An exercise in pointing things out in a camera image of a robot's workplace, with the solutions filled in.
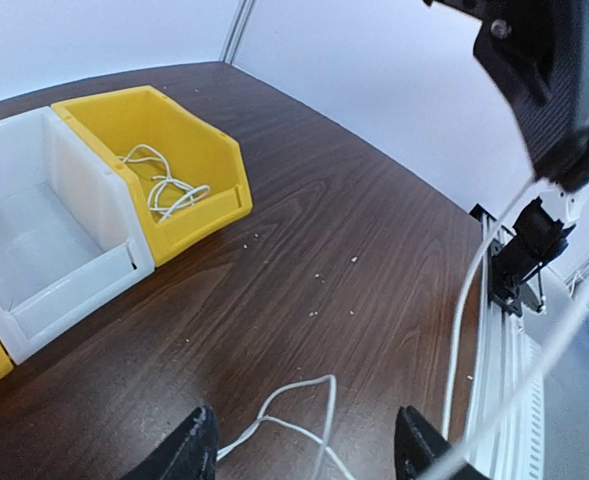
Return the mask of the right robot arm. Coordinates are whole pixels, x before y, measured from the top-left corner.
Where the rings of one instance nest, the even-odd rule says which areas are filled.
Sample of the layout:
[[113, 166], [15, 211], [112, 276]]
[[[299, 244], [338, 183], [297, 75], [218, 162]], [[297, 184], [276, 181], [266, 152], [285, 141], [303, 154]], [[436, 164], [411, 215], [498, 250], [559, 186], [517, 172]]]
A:
[[534, 178], [551, 188], [488, 248], [488, 297], [503, 312], [543, 308], [527, 283], [560, 256], [589, 184], [589, 1], [450, 1], [481, 22], [473, 54], [516, 119]]

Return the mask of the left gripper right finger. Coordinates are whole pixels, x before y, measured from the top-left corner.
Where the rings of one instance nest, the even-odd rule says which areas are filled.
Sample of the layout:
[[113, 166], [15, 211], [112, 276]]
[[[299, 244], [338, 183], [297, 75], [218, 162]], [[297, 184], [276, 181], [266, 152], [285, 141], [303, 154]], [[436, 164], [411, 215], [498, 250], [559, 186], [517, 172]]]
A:
[[451, 449], [451, 444], [413, 406], [400, 407], [395, 420], [396, 478], [417, 479]]

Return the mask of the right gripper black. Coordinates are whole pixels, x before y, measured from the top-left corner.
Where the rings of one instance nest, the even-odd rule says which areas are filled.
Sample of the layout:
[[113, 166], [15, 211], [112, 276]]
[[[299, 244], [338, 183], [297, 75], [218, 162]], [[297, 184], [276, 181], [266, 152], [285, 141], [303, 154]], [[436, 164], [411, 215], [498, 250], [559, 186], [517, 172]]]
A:
[[508, 102], [534, 165], [574, 123], [569, 1], [445, 1], [481, 21], [473, 55]]

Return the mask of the white bin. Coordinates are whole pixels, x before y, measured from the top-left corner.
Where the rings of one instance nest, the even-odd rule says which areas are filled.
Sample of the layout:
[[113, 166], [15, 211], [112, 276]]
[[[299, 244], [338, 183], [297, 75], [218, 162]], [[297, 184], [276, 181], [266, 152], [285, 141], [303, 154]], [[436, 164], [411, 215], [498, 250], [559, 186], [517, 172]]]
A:
[[52, 109], [0, 120], [0, 341], [14, 362], [154, 268], [126, 183]]

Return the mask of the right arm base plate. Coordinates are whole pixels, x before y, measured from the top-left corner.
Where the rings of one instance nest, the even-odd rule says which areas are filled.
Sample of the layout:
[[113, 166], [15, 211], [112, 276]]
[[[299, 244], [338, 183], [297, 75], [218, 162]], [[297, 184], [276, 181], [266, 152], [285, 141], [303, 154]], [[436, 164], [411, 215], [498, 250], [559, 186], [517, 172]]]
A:
[[538, 290], [535, 291], [528, 280], [517, 284], [513, 276], [508, 276], [499, 270], [497, 257], [506, 246], [502, 242], [504, 234], [508, 235], [509, 240], [514, 237], [514, 234], [507, 227], [502, 226], [494, 235], [488, 247], [488, 300], [498, 305], [503, 313], [518, 318], [523, 317], [524, 307], [535, 314], [544, 314], [546, 311], [546, 299], [542, 288], [540, 271], [534, 271], [538, 282]]

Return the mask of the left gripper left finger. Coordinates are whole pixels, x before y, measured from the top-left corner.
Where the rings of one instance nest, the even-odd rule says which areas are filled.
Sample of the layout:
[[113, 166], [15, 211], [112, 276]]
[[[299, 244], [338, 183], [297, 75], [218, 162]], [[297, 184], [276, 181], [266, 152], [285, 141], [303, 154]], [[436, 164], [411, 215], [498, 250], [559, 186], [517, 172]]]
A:
[[214, 479], [218, 446], [217, 417], [199, 406], [123, 479]]

